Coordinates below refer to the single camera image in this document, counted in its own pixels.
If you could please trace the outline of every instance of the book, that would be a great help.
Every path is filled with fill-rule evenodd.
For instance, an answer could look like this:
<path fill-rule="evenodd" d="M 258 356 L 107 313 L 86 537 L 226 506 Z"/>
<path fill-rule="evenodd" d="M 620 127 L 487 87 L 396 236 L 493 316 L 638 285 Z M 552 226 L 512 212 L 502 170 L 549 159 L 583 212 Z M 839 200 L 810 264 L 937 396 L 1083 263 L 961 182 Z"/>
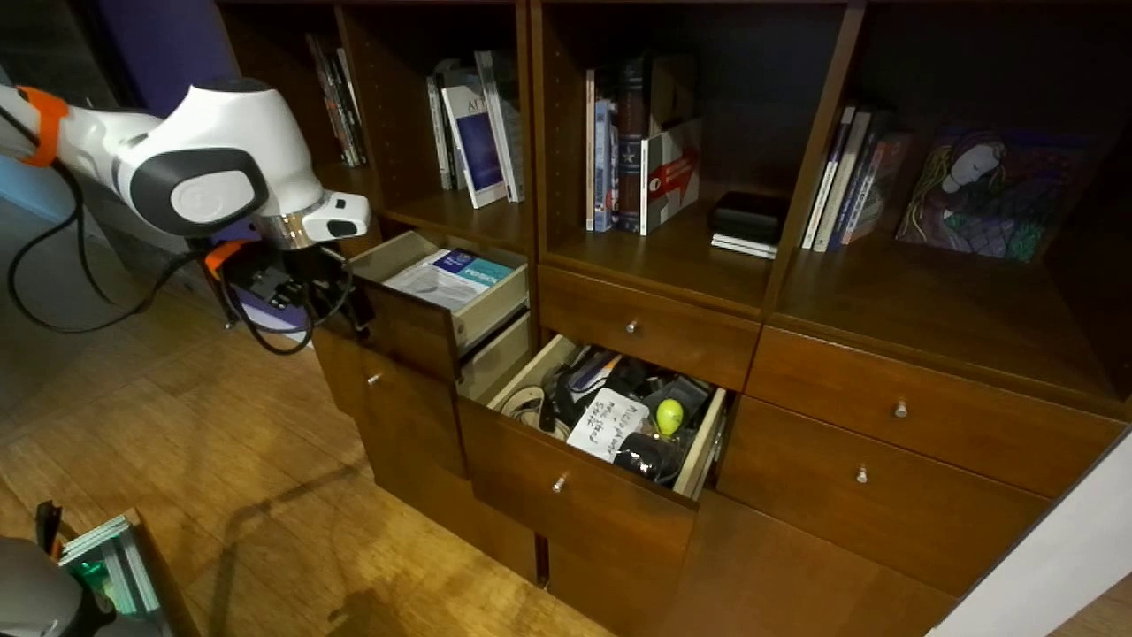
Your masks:
<path fill-rule="evenodd" d="M 583 226 L 592 233 L 608 233 L 614 226 L 614 204 L 620 204 L 620 87 L 612 78 L 612 68 L 587 68 L 587 157 L 583 157 L 583 196 L 587 196 L 587 221 Z"/>
<path fill-rule="evenodd" d="M 902 243 L 1037 263 L 1092 175 L 1087 136 L 949 127 L 894 229 Z"/>
<path fill-rule="evenodd" d="M 822 212 L 823 212 L 826 192 L 831 192 L 831 184 L 835 184 L 835 178 L 839 178 L 843 151 L 845 151 L 850 127 L 851 127 L 851 112 L 857 112 L 857 105 L 845 101 L 845 105 L 843 105 L 843 117 L 839 117 L 835 140 L 831 140 L 831 147 L 826 147 L 826 159 L 823 159 L 823 170 L 822 170 L 822 182 L 816 182 L 813 204 L 810 204 L 810 221 L 806 221 L 806 233 L 803 233 L 803 248 L 806 248 L 806 250 L 810 250 L 813 242 L 816 242 Z"/>
<path fill-rule="evenodd" d="M 712 233 L 712 248 L 738 250 L 738 254 L 753 254 L 753 258 L 776 258 L 777 254 L 777 243 L 746 242 L 746 236 L 731 236 L 731 233 Z"/>
<path fill-rule="evenodd" d="M 481 75 L 481 92 L 487 101 L 506 200 L 520 200 L 523 198 L 520 196 L 523 117 L 520 117 L 517 59 L 506 49 L 475 49 L 475 68 Z"/>
<path fill-rule="evenodd" d="M 786 212 L 786 198 L 730 192 L 712 210 L 712 243 L 738 254 L 776 258 Z"/>
<path fill-rule="evenodd" d="M 475 303 L 483 291 L 502 282 L 510 274 L 510 264 L 481 258 L 475 250 L 437 248 L 420 263 L 398 270 L 396 275 L 381 278 L 381 285 L 458 313 Z"/>
<path fill-rule="evenodd" d="M 878 229 L 884 210 L 890 204 L 890 189 L 907 167 L 910 145 L 914 136 L 884 136 L 878 140 L 872 157 L 868 159 L 868 175 L 851 196 L 843 243 L 857 243 Z"/>
<path fill-rule="evenodd" d="M 693 120 L 693 57 L 638 54 L 620 65 L 620 226 L 647 233 L 647 145 Z"/>
<path fill-rule="evenodd" d="M 845 137 L 845 147 L 843 147 L 843 159 L 839 159 L 839 175 L 835 175 L 835 182 L 826 189 L 826 198 L 823 198 L 823 210 L 822 210 L 822 222 L 816 222 L 816 233 L 813 233 L 813 250 L 826 250 L 826 242 L 831 242 L 831 233 L 839 226 L 843 198 L 850 192 L 850 182 L 851 182 L 851 170 L 857 170 L 857 159 L 862 151 L 870 123 L 872 123 L 872 110 L 857 105 L 851 110 L 851 123 L 850 123 L 850 137 Z"/>
<path fill-rule="evenodd" d="M 506 182 L 483 97 L 475 86 L 442 86 L 437 97 L 458 157 L 458 182 L 469 210 L 502 200 Z"/>
<path fill-rule="evenodd" d="M 357 99 L 350 87 L 355 80 L 342 68 L 338 47 L 329 42 L 324 34 L 313 34 L 313 32 L 305 32 L 305 40 L 308 40 L 308 54 L 313 59 L 329 130 L 342 147 L 342 163 L 362 167 L 365 163 L 365 130 L 362 130 Z"/>
<path fill-rule="evenodd" d="M 884 120 L 872 112 L 870 130 L 862 136 L 857 167 L 851 167 L 851 175 L 850 175 L 850 189 L 845 189 L 845 196 L 843 196 L 843 200 L 839 200 L 835 229 L 831 229 L 831 236 L 826 236 L 826 243 L 823 243 L 826 250 L 839 250 L 843 242 L 845 242 L 857 196 L 858 196 L 858 189 L 862 189 L 862 182 L 868 182 L 870 159 L 872 159 L 884 130 L 888 130 Z"/>
<path fill-rule="evenodd" d="M 666 226 L 699 198 L 699 120 L 683 120 L 640 137 L 640 212 L 638 233 Z"/>
<path fill-rule="evenodd" d="M 447 123 L 447 105 L 437 87 L 447 86 L 447 70 L 456 68 L 456 57 L 447 57 L 436 65 L 436 70 L 424 78 L 424 92 L 428 92 L 428 123 L 431 123 L 431 147 L 436 147 L 436 175 L 437 175 L 437 189 L 442 192 L 456 192 L 456 159 L 453 159 L 453 136 Z"/>

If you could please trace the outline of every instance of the drawer handle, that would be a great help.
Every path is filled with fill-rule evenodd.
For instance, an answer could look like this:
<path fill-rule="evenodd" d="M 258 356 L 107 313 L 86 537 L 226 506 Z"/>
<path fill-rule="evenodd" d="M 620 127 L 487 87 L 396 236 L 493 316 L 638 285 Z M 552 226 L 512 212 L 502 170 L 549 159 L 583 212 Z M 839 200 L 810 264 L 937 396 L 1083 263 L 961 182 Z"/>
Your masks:
<path fill-rule="evenodd" d="M 894 408 L 890 408 L 890 419 L 894 421 L 910 421 L 910 401 L 898 396 Z"/>
<path fill-rule="evenodd" d="M 569 469 L 560 473 L 560 481 L 552 484 L 556 494 L 567 491 Z"/>

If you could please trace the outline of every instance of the wooden cabinet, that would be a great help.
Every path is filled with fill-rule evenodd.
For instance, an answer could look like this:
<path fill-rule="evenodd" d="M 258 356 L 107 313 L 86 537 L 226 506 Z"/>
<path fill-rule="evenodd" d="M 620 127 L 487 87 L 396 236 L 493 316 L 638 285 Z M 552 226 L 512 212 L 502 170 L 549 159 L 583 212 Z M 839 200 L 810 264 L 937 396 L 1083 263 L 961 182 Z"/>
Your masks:
<path fill-rule="evenodd" d="M 723 635 L 922 635 L 1129 430 L 1124 7 L 219 7 L 242 68 L 280 86 L 297 110 L 317 178 L 370 198 L 374 233 L 350 254 L 405 229 L 517 254 L 528 351 L 497 351 L 530 356 L 567 337 L 731 394 L 738 413 L 704 441 L 693 494 L 671 494 L 497 413 L 493 396 L 517 356 L 483 364 L 493 374 L 464 367 L 496 356 L 477 351 L 477 337 L 496 341 L 496 329 L 458 337 L 458 318 L 379 291 L 374 356 L 317 337 L 332 396 L 362 421 L 387 484 L 458 526 L 436 494 L 453 481 L 464 506 L 537 535 L 549 591 L 624 635 L 699 630 L 699 620 Z M 365 167 L 338 167 L 305 32 L 342 42 Z M 424 78 L 469 49 L 517 54 L 523 200 L 469 210 L 464 192 L 437 184 Z M 640 49 L 695 57 L 699 200 L 647 236 L 592 233 L 587 70 Z M 803 236 L 851 97 L 884 101 L 910 151 L 878 229 L 813 250 Z M 1037 258 L 894 236 L 950 123 L 1088 137 L 1087 182 Z M 708 243 L 712 204 L 725 192 L 789 198 L 777 258 Z M 365 384 L 374 367 L 389 367 L 387 384 Z M 647 597 L 666 591 L 679 597 L 654 611 Z"/>
<path fill-rule="evenodd" d="M 708 491 L 659 635 L 928 635 L 950 594 Z"/>
<path fill-rule="evenodd" d="M 743 401 L 723 491 L 942 591 L 969 591 L 1042 500 Z"/>
<path fill-rule="evenodd" d="M 1065 494 L 1122 436 L 1108 413 L 789 329 L 764 334 L 746 394 L 1042 500 Z"/>

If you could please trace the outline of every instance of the paper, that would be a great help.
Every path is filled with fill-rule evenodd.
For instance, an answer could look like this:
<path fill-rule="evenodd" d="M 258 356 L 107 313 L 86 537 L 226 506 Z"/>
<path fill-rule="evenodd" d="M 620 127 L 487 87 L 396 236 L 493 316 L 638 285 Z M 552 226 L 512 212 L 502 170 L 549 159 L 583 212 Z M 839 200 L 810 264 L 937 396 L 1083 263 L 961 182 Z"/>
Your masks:
<path fill-rule="evenodd" d="M 614 388 L 598 388 L 592 408 L 575 419 L 569 430 L 569 447 L 583 449 L 592 456 L 600 456 L 612 465 L 614 449 L 628 430 L 640 430 L 647 426 L 647 408 L 614 394 Z"/>

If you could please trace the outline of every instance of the closed drawer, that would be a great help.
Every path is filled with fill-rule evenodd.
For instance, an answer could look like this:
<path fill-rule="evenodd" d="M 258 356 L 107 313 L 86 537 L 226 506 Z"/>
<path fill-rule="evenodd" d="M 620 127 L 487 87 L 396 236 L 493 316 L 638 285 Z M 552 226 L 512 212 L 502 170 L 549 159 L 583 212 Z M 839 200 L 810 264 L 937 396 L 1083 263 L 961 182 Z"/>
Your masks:
<path fill-rule="evenodd" d="M 671 572 L 651 572 L 594 558 L 592 546 L 556 541 L 549 546 L 552 576 L 546 587 L 620 637 L 651 637 L 668 602 L 679 604 L 679 567 L 683 563 L 671 563 Z"/>
<path fill-rule="evenodd" d="M 961 594 L 1042 500 L 743 396 L 719 489 L 810 535 Z"/>
<path fill-rule="evenodd" d="M 497 396 L 487 405 L 458 401 L 475 491 L 552 541 L 587 547 L 594 558 L 640 567 L 645 572 L 668 572 L 690 537 L 690 500 L 704 489 L 723 436 L 725 394 L 712 396 L 677 489 L 666 491 L 497 413 L 517 388 L 541 384 L 572 354 L 575 344 L 556 337 Z"/>
<path fill-rule="evenodd" d="M 567 270 L 537 270 L 541 322 L 572 341 L 743 388 L 757 322 Z"/>
<path fill-rule="evenodd" d="M 335 329 L 313 329 L 313 354 L 332 405 L 362 419 L 365 408 L 365 348 Z"/>
<path fill-rule="evenodd" d="M 379 351 L 365 351 L 357 430 L 379 481 L 417 468 L 464 473 L 453 388 Z"/>
<path fill-rule="evenodd" d="M 1118 421 L 826 341 L 764 329 L 749 396 L 1022 484 L 1068 491 Z"/>
<path fill-rule="evenodd" d="M 387 285 L 392 275 L 405 274 L 436 250 L 442 250 L 437 242 L 405 229 L 387 243 L 374 243 L 370 250 L 362 250 L 355 258 L 355 275 L 366 282 L 365 291 L 374 303 L 374 348 L 428 374 L 456 377 L 458 356 L 477 351 L 493 334 L 497 334 L 497 326 L 506 326 L 530 303 L 530 285 L 523 258 L 477 248 L 469 250 L 506 264 L 510 274 L 469 303 L 442 308 L 436 301 L 420 301 L 415 294 Z"/>

